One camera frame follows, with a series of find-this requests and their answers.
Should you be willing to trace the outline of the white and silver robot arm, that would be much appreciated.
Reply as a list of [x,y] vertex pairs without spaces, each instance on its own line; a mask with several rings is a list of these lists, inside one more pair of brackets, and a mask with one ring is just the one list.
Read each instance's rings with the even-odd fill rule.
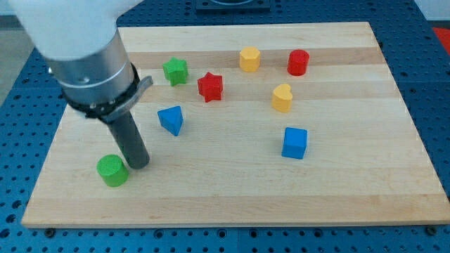
[[140,0],[9,0],[68,100],[102,104],[135,75],[117,19]]

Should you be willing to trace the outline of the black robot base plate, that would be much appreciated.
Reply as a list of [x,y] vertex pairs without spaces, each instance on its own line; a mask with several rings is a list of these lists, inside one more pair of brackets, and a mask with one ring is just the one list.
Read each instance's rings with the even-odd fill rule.
[[196,0],[196,13],[271,11],[271,0]]

